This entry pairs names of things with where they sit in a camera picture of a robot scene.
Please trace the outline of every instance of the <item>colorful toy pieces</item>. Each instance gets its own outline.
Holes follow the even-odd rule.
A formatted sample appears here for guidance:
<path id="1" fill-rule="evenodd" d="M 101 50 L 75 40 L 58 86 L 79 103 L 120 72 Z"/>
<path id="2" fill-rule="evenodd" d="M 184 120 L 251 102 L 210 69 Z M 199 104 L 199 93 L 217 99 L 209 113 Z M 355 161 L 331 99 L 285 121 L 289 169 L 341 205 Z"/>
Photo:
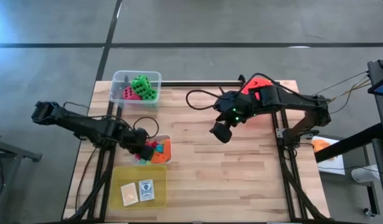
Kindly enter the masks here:
<path id="1" fill-rule="evenodd" d="M 152 89 L 147 76 L 139 75 L 123 90 L 125 100 L 155 100 L 157 91 Z"/>
<path id="2" fill-rule="evenodd" d="M 156 141 L 150 141 L 146 143 L 146 145 L 155 148 L 155 152 L 150 161 L 141 159 L 138 154 L 135 154 L 135 158 L 139 165 L 164 164 L 172 159 L 171 140 L 166 139 L 160 141 L 159 143 L 160 144 L 158 144 Z"/>

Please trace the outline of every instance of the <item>gray floor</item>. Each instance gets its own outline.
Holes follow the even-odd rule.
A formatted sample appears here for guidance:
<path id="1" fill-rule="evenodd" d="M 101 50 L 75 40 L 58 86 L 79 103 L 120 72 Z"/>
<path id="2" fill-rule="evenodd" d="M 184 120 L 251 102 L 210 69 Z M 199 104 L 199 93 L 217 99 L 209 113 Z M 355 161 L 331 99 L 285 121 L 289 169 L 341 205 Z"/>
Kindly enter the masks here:
<path id="1" fill-rule="evenodd" d="M 0 43 L 104 43 L 115 0 L 0 0 Z M 383 42 L 381 0 L 128 0 L 121 6 L 114 42 Z M 59 220 L 79 141 L 62 128 L 38 126 L 30 116 L 38 100 L 88 105 L 103 49 L 0 49 L 0 134 L 3 141 L 43 152 L 24 161 L 2 223 Z M 295 79 L 314 93 L 366 70 L 383 48 L 325 49 L 111 49 L 103 74 L 155 70 L 164 80 L 233 80 L 262 72 Z M 326 96 L 342 92 L 345 83 Z M 330 111 L 344 99 L 331 104 Z M 81 108 L 71 108 L 85 113 Z M 332 116 L 323 134 L 346 137 L 379 117 L 365 90 Z M 323 182 L 336 220 L 383 223 L 366 218 L 364 187 Z"/>

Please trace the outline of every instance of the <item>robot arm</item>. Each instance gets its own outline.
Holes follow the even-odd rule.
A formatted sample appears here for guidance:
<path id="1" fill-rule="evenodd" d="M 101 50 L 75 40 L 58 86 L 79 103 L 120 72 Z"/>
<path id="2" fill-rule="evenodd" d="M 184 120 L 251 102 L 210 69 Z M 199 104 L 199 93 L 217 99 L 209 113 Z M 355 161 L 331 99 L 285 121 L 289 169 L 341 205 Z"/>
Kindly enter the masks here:
<path id="1" fill-rule="evenodd" d="M 326 98 L 323 96 L 301 95 L 295 92 L 290 93 L 285 91 L 284 86 L 275 83 L 270 78 L 268 79 L 274 85 L 250 88 L 247 94 L 242 93 L 241 90 L 222 91 L 222 96 L 218 97 L 218 100 L 213 105 L 213 109 L 218 111 L 220 115 L 216 118 L 216 123 L 210 130 L 217 139 L 227 143 L 232 136 L 230 127 L 245 123 L 249 118 L 256 115 L 275 113 L 282 109 L 303 110 L 306 112 L 305 117 L 294 128 L 282 132 L 285 144 L 299 142 L 300 136 L 314 126 L 326 126 L 331 121 Z"/>
<path id="2" fill-rule="evenodd" d="M 132 154 L 139 154 L 141 158 L 150 160 L 154 148 L 146 146 L 148 133 L 143 128 L 133 129 L 128 123 L 111 119 L 111 116 L 102 116 L 102 119 L 93 119 L 61 107 L 56 102 L 36 103 L 32 114 L 34 123 L 41 125 L 58 125 L 82 139 L 86 137 L 95 147 L 105 147 L 119 143 L 120 147 L 129 150 Z"/>

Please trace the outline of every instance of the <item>yellow plastic bin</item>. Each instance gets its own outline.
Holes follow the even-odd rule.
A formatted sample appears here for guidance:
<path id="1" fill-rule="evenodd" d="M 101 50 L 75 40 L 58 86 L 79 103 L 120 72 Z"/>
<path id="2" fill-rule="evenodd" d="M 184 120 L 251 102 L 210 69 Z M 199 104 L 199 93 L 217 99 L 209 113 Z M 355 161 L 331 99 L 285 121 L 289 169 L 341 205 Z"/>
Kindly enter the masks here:
<path id="1" fill-rule="evenodd" d="M 121 187 L 135 183 L 139 195 L 139 181 L 153 180 L 154 200 L 137 202 L 129 206 L 123 205 Z M 116 167 L 112 172 L 110 188 L 110 209 L 132 209 L 132 208 L 163 208 L 166 206 L 166 166 L 128 166 Z"/>

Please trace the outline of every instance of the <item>wooden table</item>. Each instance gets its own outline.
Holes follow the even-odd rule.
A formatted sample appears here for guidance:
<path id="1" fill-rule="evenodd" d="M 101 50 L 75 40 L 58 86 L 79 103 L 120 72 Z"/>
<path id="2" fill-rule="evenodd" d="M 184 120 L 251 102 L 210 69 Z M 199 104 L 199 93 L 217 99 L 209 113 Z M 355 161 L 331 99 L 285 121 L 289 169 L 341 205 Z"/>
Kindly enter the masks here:
<path id="1" fill-rule="evenodd" d="M 281 84 L 298 90 L 293 80 L 282 81 Z M 110 87 L 111 82 L 96 82 L 89 116 L 106 113 Z M 159 133 L 172 138 L 173 159 L 167 174 L 168 202 L 166 208 L 160 209 L 111 210 L 108 207 L 105 221 L 289 221 L 271 115 L 260 115 L 232 128 L 231 141 L 222 144 L 209 133 L 218 112 L 190 109 L 185 95 L 191 89 L 196 87 L 162 87 L 158 112 L 123 111 L 122 118 L 130 124 L 141 116 L 154 117 L 160 126 Z M 203 89 L 220 94 L 218 88 Z M 195 106 L 208 106 L 214 101 L 215 98 L 203 93 L 190 96 L 190 102 Z M 289 110 L 287 116 L 292 127 L 304 115 L 302 111 Z M 156 131 L 155 124 L 147 119 L 140 121 L 138 126 L 146 128 L 149 133 Z M 81 143 L 63 218 L 75 212 L 75 194 L 93 150 L 90 142 Z M 83 181 L 78 206 L 92 189 L 96 163 L 97 153 Z M 298 149 L 297 163 L 303 190 L 320 212 L 329 217 L 314 152 L 309 145 L 304 144 Z M 114 167 L 130 165 L 130 154 L 118 146 Z M 296 194 L 293 194 L 293 199 L 298 210 Z M 100 202 L 101 197 L 98 197 L 95 216 L 100 211 Z"/>

